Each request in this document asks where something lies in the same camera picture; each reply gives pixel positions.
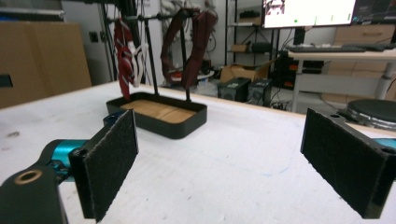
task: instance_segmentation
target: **shelf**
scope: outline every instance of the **shelf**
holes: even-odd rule
[[[253,28],[262,28],[261,25],[253,24],[253,22],[239,22],[228,25],[228,27],[253,27]]]
[[[253,51],[248,51],[248,52],[242,52],[242,51],[230,51],[227,50],[227,53],[244,53],[244,54],[265,54],[265,53],[270,53],[271,51],[265,51],[265,52],[253,52]]]

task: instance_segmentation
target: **computer tower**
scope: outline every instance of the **computer tower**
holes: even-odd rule
[[[248,100],[248,85],[250,82],[250,78],[236,77],[224,84],[219,84],[218,97],[237,102],[246,102]]]
[[[247,101],[251,105],[270,106],[271,101],[271,79],[259,78],[248,86]]]

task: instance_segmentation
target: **electronic equipment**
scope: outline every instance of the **electronic equipment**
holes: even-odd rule
[[[355,0],[263,0],[262,27],[349,25]]]
[[[291,52],[298,53],[351,53],[351,52],[364,52],[366,49],[358,47],[288,47]]]
[[[396,2],[393,0],[356,0],[352,24],[395,24]]]
[[[271,101],[271,89],[271,79],[255,79],[248,85],[247,101],[251,105],[269,106]]]
[[[384,51],[385,49],[395,49],[396,44],[394,43],[346,43],[343,44],[343,48],[362,48],[368,51]]]
[[[248,85],[250,78],[236,77],[218,87],[218,97],[222,99],[246,102],[248,100]]]

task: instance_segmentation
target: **desk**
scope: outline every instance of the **desk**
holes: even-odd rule
[[[393,71],[396,68],[395,50],[366,51],[363,53],[296,53],[289,51],[289,57],[299,61],[291,103],[292,112],[296,111],[299,91],[374,96],[375,99],[383,100],[390,85]],[[387,63],[387,67],[381,78],[308,75],[303,74],[304,60],[381,62]]]
[[[142,85],[133,91],[153,92]],[[160,94],[184,99],[182,91]],[[90,139],[118,83],[0,110],[0,182],[31,165],[54,139]],[[192,94],[207,123],[180,140],[137,128],[139,154],[102,223],[394,223],[396,185],[382,217],[364,220],[300,152],[304,116]],[[370,137],[396,137],[358,127]],[[71,224],[75,184],[60,185]]]

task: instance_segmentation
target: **brown cabinet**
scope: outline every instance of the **brown cabinet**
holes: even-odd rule
[[[353,25],[338,27],[334,37],[334,45],[345,43],[389,43],[395,30],[394,25]],[[355,62],[330,62],[329,75],[353,77],[381,77],[384,74],[385,63],[355,63]],[[396,100],[396,83],[387,93],[387,100]],[[341,94],[322,94],[326,101],[344,103],[360,99],[358,96]]]
[[[76,23],[0,22],[0,108],[91,86]]]

